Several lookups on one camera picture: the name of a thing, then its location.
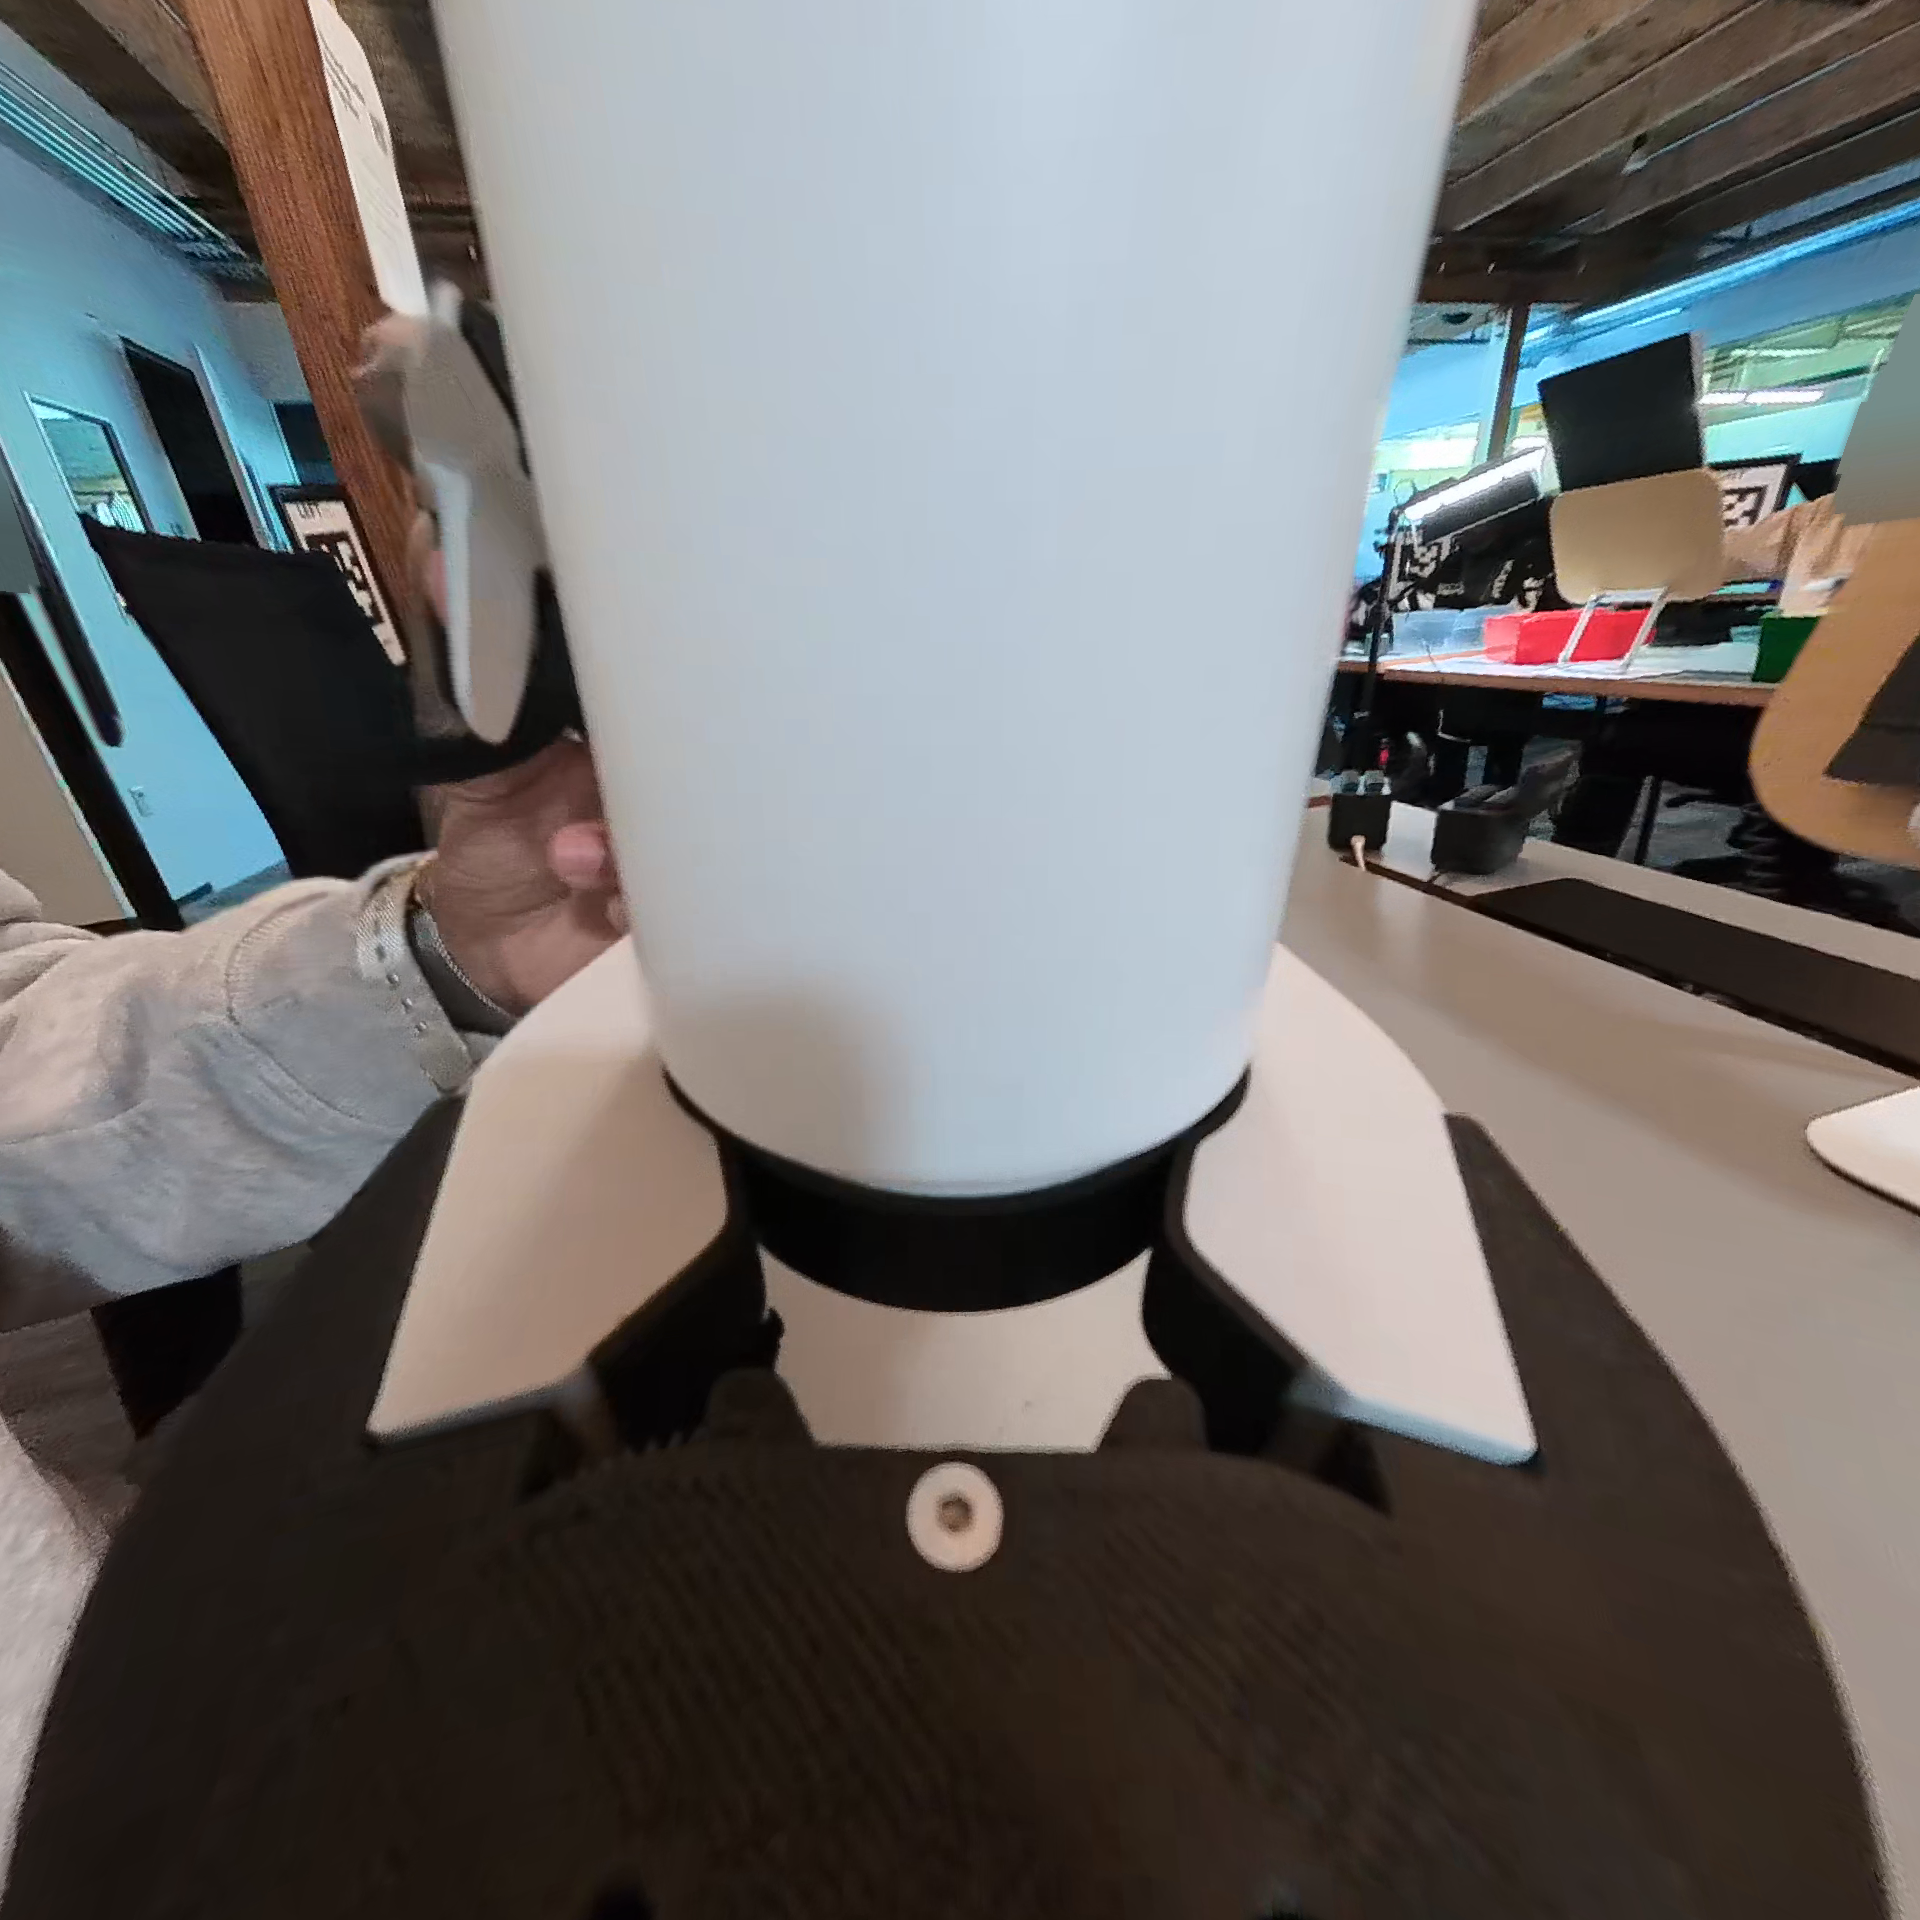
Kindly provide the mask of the black desk device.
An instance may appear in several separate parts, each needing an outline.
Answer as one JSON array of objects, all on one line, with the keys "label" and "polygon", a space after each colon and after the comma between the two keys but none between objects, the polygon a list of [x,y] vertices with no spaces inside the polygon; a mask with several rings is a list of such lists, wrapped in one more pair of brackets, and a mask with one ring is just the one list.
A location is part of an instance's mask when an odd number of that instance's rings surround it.
[{"label": "black desk device", "polygon": [[1576,758],[1576,748],[1549,751],[1525,766],[1509,785],[1470,785],[1442,804],[1431,817],[1431,868],[1464,877],[1509,868],[1529,829],[1564,803],[1576,779]]}]

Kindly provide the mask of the white paper sheet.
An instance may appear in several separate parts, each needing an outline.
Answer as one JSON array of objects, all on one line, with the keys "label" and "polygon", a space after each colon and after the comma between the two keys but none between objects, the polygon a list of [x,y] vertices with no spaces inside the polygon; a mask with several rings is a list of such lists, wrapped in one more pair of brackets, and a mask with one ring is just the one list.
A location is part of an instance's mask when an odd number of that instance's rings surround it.
[{"label": "white paper sheet", "polygon": [[374,293],[409,320],[430,316],[430,295],[406,214],[392,129],[376,92],[372,63],[344,16],[332,1],[309,1],[319,47],[327,103],[365,239]]}]

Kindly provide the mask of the black desk lamp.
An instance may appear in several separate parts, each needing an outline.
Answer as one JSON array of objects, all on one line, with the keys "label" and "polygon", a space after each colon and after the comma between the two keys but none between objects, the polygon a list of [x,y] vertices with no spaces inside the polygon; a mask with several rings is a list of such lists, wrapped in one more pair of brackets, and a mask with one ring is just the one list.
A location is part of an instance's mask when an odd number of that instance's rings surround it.
[{"label": "black desk lamp", "polygon": [[1381,659],[1392,616],[1404,555],[1412,544],[1450,540],[1474,526],[1500,519],[1544,496],[1549,443],[1538,439],[1500,459],[1409,493],[1394,505],[1382,527],[1382,567],[1376,605],[1365,627],[1365,662],[1345,744],[1343,766],[1372,772],[1377,768],[1382,733],[1376,720]]}]

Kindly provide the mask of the black monitor tan back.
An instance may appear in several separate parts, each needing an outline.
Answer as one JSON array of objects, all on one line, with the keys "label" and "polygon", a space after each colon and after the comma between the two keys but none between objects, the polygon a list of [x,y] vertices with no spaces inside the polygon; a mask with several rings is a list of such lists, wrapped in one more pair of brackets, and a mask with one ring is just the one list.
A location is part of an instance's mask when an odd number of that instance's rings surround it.
[{"label": "black monitor tan back", "polygon": [[1914,783],[1855,783],[1830,764],[1914,641],[1917,520],[1872,526],[1853,577],[1806,639],[1760,715],[1748,753],[1773,822],[1841,856],[1912,870]]},{"label": "black monitor tan back", "polygon": [[1641,609],[1631,659],[1668,603],[1724,584],[1721,481],[1702,455],[1697,379],[1693,332],[1542,379],[1551,580],[1575,609],[1558,665],[1576,662],[1599,612]]}]

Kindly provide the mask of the red storage bin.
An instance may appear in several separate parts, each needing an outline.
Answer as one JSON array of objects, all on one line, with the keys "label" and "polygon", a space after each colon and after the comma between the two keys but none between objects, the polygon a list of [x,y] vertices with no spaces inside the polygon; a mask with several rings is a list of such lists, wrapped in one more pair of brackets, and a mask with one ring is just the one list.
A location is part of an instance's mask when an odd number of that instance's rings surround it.
[{"label": "red storage bin", "polygon": [[1646,608],[1500,612],[1481,623],[1481,654],[1495,665],[1588,665],[1628,659],[1641,641]]}]

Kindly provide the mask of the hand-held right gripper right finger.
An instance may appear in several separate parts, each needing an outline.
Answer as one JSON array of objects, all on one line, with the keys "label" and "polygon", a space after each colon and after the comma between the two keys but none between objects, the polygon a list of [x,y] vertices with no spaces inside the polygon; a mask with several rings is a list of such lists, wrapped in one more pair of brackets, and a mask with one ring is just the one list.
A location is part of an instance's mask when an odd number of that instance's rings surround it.
[{"label": "hand-held right gripper right finger", "polygon": [[1442,1097],[1281,943],[1240,1013],[1237,1073],[1142,1139],[1165,1165],[1142,1328],[1206,1441],[1254,1455],[1305,1417],[1529,1463],[1540,1441]]}]

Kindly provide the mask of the person's grey sweatshirt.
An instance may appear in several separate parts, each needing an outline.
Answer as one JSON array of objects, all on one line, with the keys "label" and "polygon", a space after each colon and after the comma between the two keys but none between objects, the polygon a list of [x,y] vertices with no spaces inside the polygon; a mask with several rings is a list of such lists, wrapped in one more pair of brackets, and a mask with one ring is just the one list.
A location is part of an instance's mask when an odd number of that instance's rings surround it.
[{"label": "person's grey sweatshirt", "polygon": [[1,1804],[25,1789],[46,1704],[97,1565],[89,1526],[1,1425]]}]

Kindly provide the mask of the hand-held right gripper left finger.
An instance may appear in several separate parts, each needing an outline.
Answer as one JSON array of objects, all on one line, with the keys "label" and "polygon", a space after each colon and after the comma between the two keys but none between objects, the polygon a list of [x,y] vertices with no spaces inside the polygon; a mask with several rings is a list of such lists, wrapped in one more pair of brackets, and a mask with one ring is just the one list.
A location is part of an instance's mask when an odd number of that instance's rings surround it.
[{"label": "hand-held right gripper left finger", "polygon": [[646,1444],[694,1425],[717,1373],[774,1350],[728,1163],[668,1085],[618,942],[473,1076],[368,1439],[536,1411],[586,1444]]}]

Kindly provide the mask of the person's left hand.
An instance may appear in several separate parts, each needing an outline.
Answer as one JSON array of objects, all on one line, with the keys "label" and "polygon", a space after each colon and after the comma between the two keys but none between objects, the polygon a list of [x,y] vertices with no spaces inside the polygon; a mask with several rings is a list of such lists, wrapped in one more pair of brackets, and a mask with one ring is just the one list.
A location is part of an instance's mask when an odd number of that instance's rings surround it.
[{"label": "person's left hand", "polygon": [[431,856],[415,884],[449,964],[521,1017],[629,935],[601,783],[586,744],[420,793]]}]

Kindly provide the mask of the grey desk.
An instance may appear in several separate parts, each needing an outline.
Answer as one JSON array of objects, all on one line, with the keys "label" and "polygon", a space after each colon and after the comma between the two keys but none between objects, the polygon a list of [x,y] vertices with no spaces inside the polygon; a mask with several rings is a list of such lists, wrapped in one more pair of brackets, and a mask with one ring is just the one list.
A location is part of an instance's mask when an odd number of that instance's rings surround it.
[{"label": "grey desk", "polygon": [[1806,1141],[1900,1079],[1365,875],[1319,811],[1281,937],[1500,1143],[1714,1424],[1822,1629],[1914,1916],[1914,1214]]}]

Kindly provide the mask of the wooden-edged office table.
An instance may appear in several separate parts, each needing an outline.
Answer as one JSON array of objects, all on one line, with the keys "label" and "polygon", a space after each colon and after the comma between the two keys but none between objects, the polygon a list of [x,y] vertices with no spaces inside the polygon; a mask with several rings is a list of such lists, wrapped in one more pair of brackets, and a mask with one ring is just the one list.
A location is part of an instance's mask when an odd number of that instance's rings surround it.
[{"label": "wooden-edged office table", "polygon": [[1756,679],[1758,649],[1648,647],[1631,659],[1593,662],[1502,662],[1485,654],[1388,655],[1377,679],[1401,685],[1506,689],[1540,696],[1620,700],[1762,708],[1778,683]]}]

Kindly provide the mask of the white bottle black cap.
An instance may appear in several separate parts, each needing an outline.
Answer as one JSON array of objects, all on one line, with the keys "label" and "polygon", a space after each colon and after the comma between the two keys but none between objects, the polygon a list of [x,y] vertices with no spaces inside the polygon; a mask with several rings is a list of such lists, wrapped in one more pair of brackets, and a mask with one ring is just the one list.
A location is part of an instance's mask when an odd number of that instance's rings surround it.
[{"label": "white bottle black cap", "polygon": [[1474,4],[433,4],[656,1044],[757,1237],[1154,1237],[1277,940]]}]

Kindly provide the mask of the person's left forearm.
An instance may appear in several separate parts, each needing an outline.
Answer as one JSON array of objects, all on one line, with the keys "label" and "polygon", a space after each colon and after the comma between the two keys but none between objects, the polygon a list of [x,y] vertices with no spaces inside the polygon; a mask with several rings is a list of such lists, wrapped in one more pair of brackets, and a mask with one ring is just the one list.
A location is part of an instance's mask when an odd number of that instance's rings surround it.
[{"label": "person's left forearm", "polygon": [[6,1328],[294,1245],[469,1088],[493,1038],[415,953],[424,867],[111,937],[1,877]]}]

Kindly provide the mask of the white monitor stand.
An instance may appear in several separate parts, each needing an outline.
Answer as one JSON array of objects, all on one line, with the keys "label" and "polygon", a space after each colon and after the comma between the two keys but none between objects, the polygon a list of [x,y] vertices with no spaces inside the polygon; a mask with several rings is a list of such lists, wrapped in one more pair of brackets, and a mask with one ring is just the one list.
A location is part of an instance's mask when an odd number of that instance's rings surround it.
[{"label": "white monitor stand", "polygon": [[1807,1149],[1844,1182],[1914,1214],[1917,1103],[1917,1088],[1908,1088],[1816,1115],[1806,1129]]}]

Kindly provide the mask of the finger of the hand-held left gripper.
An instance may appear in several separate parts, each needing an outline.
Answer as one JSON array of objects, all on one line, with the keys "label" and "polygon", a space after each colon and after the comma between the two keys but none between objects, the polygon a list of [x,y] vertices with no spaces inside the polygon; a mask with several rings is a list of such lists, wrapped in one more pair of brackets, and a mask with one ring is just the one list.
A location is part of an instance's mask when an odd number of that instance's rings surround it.
[{"label": "finger of the hand-held left gripper", "polygon": [[585,710],[493,309],[433,279],[423,313],[391,311],[352,376],[372,441],[413,481],[441,597],[401,621],[412,771],[420,783],[505,774]]}]

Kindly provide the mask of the wooden post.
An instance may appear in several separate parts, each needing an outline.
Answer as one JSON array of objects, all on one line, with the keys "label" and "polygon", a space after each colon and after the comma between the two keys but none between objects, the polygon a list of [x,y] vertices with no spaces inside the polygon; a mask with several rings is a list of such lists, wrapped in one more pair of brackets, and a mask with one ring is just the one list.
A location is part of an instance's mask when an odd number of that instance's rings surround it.
[{"label": "wooden post", "polygon": [[181,14],[334,470],[374,577],[401,612],[412,481],[369,435],[352,384],[384,302],[309,7],[185,1]]}]

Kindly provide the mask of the black fabric panel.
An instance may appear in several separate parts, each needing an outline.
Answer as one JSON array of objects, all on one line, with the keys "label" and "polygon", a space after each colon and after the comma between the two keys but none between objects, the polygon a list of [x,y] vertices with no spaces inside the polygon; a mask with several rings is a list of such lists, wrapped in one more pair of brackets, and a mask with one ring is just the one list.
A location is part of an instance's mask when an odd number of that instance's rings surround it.
[{"label": "black fabric panel", "polygon": [[332,560],[84,526],[300,879],[428,851],[409,687]]}]

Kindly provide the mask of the framed marker sign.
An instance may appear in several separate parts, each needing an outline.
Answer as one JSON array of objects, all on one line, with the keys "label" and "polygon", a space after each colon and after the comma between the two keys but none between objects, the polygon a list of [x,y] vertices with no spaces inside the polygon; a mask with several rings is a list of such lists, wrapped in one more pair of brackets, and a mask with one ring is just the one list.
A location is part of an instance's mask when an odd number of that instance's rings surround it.
[{"label": "framed marker sign", "polygon": [[369,623],[381,651],[394,665],[404,665],[404,649],[384,595],[365,540],[352,505],[341,485],[279,485],[270,486],[279,524],[297,553],[322,557],[334,565],[348,584],[352,600]]}]

